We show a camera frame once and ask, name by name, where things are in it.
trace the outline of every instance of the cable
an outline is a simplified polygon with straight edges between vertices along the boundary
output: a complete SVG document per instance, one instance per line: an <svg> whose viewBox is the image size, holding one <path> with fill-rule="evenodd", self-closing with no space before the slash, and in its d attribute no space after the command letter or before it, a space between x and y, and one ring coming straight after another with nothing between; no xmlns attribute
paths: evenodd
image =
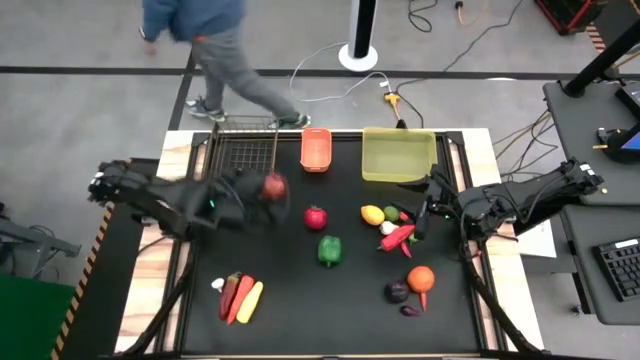
<svg viewBox="0 0 640 360"><path fill-rule="evenodd" d="M38 224L31 225L31 226L29 226L29 229L40 231L40 232L45 233L45 234L47 234L47 235L49 235L51 237L56 237L56 234L53 232L53 230L51 230L48 227L43 226L43 225L38 225Z"/></svg>
<svg viewBox="0 0 640 360"><path fill-rule="evenodd" d="M626 59L624 59L624 60L620 61L620 62L619 62L619 63L617 63L615 66L619 68L620 66L622 66L622 65L624 65L624 64L626 64L626 63L628 63L629 61L631 61L631 60L633 60L633 59L637 58L638 56L640 56L640 51L638 51L638 52L636 52L635 54L633 54L633 55L629 56L628 58L626 58Z"/></svg>
<svg viewBox="0 0 640 360"><path fill-rule="evenodd" d="M296 69L293 71L293 74L291 75L291 78L289 78L289 92L291 93L291 97L293 97L294 99L301 101L301 102L319 102L319 101L326 101L326 100L337 100L337 99L342 99L345 96L349 95L349 93L351 93L351 91L355 88L357 88L358 86L360 86L360 84L362 84L363 82L365 82L368 78L370 78L373 75L382 75L382 77L385 79L385 81L387 82L387 88L389 89L389 92L393 92L391 89L391 83L389 82L389 78L387 77L387 75L385 75L384 73L381 73L379 71L374 71L369 73L367 76L365 76L362 80L358 81L355 85L353 85L352 87L350 87L349 89L347 89L347 91L342 94L342 95L332 95L332 96L325 96L323 98L318 98L318 99L300 99L299 97L297 97L294 93L293 93L293 79L295 79L296 74L298 73L298 70L300 70L300 68L302 67L302 65L304 65L305 62L307 62L309 59L313 58L314 56L318 55L319 53L325 51L325 50L329 50L332 49L334 47L338 47L341 45L346 44L346 41L343 42L339 42L339 43L335 43L333 45L329 45L329 46L325 46L323 48L318 49L316 52L314 52L313 54L307 56L306 58L302 59L302 61L300 61L300 63L298 64L298 66L296 66Z"/></svg>
<svg viewBox="0 0 640 360"><path fill-rule="evenodd" d="M424 129L424 117L422 116L420 111L418 111L418 109L416 109L415 106L413 106L413 104L409 102L409 100L405 99L405 97L402 96L402 94L400 93L396 93L396 94L400 97L400 99L402 99L402 101L404 101L405 103L407 103L407 105L409 105L409 107L411 108L411 110L413 110L413 112L418 114L418 117L420 118L420 129Z"/></svg>
<svg viewBox="0 0 640 360"><path fill-rule="evenodd" d="M519 133L520 131L525 130L525 132L526 132L526 130L529 130L529 128L530 128L530 127L531 127L531 125L533 125L533 124L535 124L535 121L534 121L533 123L531 123L531 124L528 124L528 125L526 125L526 126L524 126L524 127L521 127L521 128L520 128L520 129L518 129L518 130L515 130L514 132L512 132L511 134L509 134L509 135L507 135L507 136L505 136L505 137L501 138L500 140L493 142L491 145L496 146L496 145L500 144L501 142L503 142L503 141L507 140L508 138L512 137L513 135L515 135L515 134Z"/></svg>
<svg viewBox="0 0 640 360"><path fill-rule="evenodd" d="M522 4L523 0L519 0L518 3L516 4L516 6L514 6L513 10L511 11L511 14L509 15L509 19L507 20L507 22L503 23L503 24L498 24L498 25L492 25L489 26L488 28L484 29L484 31L482 33L480 33L480 35L478 35L478 37L476 37L467 47L467 49L463 52L461 52L456 58L455 60L453 60L453 62L451 62L451 64L447 65L447 67L444 68L444 70L442 70L439 73L439 76L444 75L447 71L449 71L449 69L451 69L455 64L458 63L458 61L460 61L460 59L462 59L462 57L464 57L465 55L467 55L467 53L469 53L469 51L471 51L471 49L473 48L473 46L480 41L480 39L482 39L489 31L493 30L493 29L499 29L499 28L503 28L503 27L507 27L509 25L511 25L511 20L513 20L513 16L516 14L516 11L518 10L518 8L520 7L520 5ZM405 82L402 82L400 84L398 84L398 86L396 86L396 91L395 93L398 93L398 91L400 90L400 88L402 88L405 85L409 85L409 84L414 84L420 81L425 81L428 79L425 78L420 78L420 79L413 79L413 80L408 80Z"/></svg>
<svg viewBox="0 0 640 360"><path fill-rule="evenodd" d="M138 256L140 256L140 254L142 254L143 251L147 250L148 248L152 247L153 245L159 243L160 241L162 241L162 240L164 240L166 238L167 238L166 236L163 236L163 237L161 237L159 239L156 239L156 240L148 243L147 245L143 246L140 250L138 250Z"/></svg>
<svg viewBox="0 0 640 360"><path fill-rule="evenodd" d="M462 5L457 6L457 9L458 9L458 22L460 23L460 25L464 27L469 27L475 24L476 21L478 21L482 17L482 15L484 15L487 12L487 10L489 9L489 0L484 0L484 2L482 3L482 10L480 10L480 14L478 14L478 16L476 16L475 19L473 19L471 22L468 22L466 24L464 21L462 21Z"/></svg>
<svg viewBox="0 0 640 360"><path fill-rule="evenodd" d="M432 7L435 7L436 5L438 5L438 0L435 0L435 2L433 4L431 4L431 5L423 6L421 8L417 8L417 9L412 10L411 9L411 4L413 4L416 1L417 0L409 0L407 17L409 18L409 22L411 23L411 25L413 25L414 28L416 28L418 31L421 31L423 33L427 33L428 34L433 30L433 25L431 25L431 22L426 17L424 17L422 15L418 15L417 13L419 11L423 11L423 10L427 10L427 9L431 9ZM428 27L420 27L420 26L418 26L418 24L416 24L414 19L422 21Z"/></svg>
<svg viewBox="0 0 640 360"><path fill-rule="evenodd" d="M544 158L545 156L549 155L551 152L553 152L554 150L558 149L558 145L552 145L552 144L547 144L544 143L542 141L540 141L537 137L544 134L545 132L549 131L552 127L554 127L555 124L551 124L549 125L549 127L547 127L546 129L541 129L538 134L536 136L534 136L531 141L529 142L529 145L527 146L527 149L525 150L525 152L520 156L520 158L518 158L518 160L516 160L516 162L513 164L513 166L511 166L511 168L509 169L509 171L507 173L504 174L500 174L500 177L505 177L507 176L507 180L513 180L513 175L516 173L519 173L520 170L524 170L530 166L532 166L533 164L535 164L536 162L538 162L540 159ZM551 149L547 152L545 152L544 154L538 156L536 159L534 159L533 161L531 161L530 163L526 164L526 165L522 165L525 156L527 155L527 152L529 151L529 149L531 148L531 145L533 144L533 142L539 142L540 144L543 144L545 146L549 146L551 147ZM520 165L518 165L518 167L513 170L513 168L516 166L516 164L520 162Z"/></svg>
<svg viewBox="0 0 640 360"><path fill-rule="evenodd" d="M544 185L540 189L540 191L538 191L538 193L536 194L536 197L533 198L533 202L531 203L531 208L529 209L529 212L527 213L527 216L520 220L523 224L528 223L529 220L531 219L531 214L533 214L533 209L535 209L536 205L538 204L538 200L540 200L540 196L542 196L542 194L544 194L544 192L547 191L547 189L549 187L551 187L551 185L555 184L558 180L562 180L562 179L564 179L564 175L563 174L561 174L557 178L549 181L546 185Z"/></svg>
<svg viewBox="0 0 640 360"><path fill-rule="evenodd" d="M549 118L551 117L551 114L549 113L549 111L545 111L542 113L542 115L540 115L540 117L538 117L538 119L536 121L534 121L532 124L527 125L525 128L521 129L521 130L517 130L516 133L518 131L522 131L522 133L520 133L518 136L516 136L513 140L511 140L509 142L509 144L507 144L507 146L505 146L500 153L498 153L498 155L496 156L496 159L499 159L500 156L502 156L502 154L504 154L510 147L511 145L513 145L516 141L518 141L518 139L522 138L523 136L525 136L527 134L528 131L533 131L533 129L542 121L544 121L544 124L542 125L544 127L544 125L546 125L547 121L549 121ZM495 144L503 141L506 138L500 139L498 142L496 142Z"/></svg>
<svg viewBox="0 0 640 360"><path fill-rule="evenodd" d="M44 264L42 265L42 267L38 270L36 270L33 273L33 277L35 277L36 275L40 274L42 272L42 270L44 270L46 267L48 267L49 262L51 261L51 259L53 259L54 256L56 256L58 253L60 252L60 250L55 249L53 250L53 254L49 255L49 257L47 258L47 260L44 262Z"/></svg>

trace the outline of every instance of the orange basket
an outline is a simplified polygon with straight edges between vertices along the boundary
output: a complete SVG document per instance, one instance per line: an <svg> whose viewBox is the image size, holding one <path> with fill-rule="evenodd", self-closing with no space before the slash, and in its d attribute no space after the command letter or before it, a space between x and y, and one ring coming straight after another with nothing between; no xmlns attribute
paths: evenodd
<svg viewBox="0 0 640 360"><path fill-rule="evenodd" d="M302 131L300 164L308 172L325 172L331 164L331 131L307 128Z"/></svg>

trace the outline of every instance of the lemon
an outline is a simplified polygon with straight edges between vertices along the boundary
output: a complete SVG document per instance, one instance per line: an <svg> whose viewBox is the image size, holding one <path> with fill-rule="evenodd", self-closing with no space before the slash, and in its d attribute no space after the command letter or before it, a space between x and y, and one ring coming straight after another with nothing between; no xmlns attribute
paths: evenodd
<svg viewBox="0 0 640 360"><path fill-rule="evenodd" d="M371 225L378 226L384 222L384 212L377 206L363 206L360 208L360 214L364 221Z"/></svg>

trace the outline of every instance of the computer keyboard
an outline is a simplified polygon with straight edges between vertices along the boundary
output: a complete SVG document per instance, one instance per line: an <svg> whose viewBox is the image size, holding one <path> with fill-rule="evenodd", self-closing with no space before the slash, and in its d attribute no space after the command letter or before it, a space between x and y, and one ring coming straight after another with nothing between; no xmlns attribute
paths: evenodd
<svg viewBox="0 0 640 360"><path fill-rule="evenodd" d="M638 239L595 246L598 265L619 301L640 298L640 243Z"/></svg>

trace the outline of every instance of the small purple vegetable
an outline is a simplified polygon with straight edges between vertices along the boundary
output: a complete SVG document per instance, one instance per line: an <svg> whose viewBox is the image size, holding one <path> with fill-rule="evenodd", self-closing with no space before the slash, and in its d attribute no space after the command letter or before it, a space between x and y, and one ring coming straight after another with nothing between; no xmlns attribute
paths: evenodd
<svg viewBox="0 0 640 360"><path fill-rule="evenodd" d="M400 313L404 316L420 316L420 312L411 306L403 306L400 308Z"/></svg>

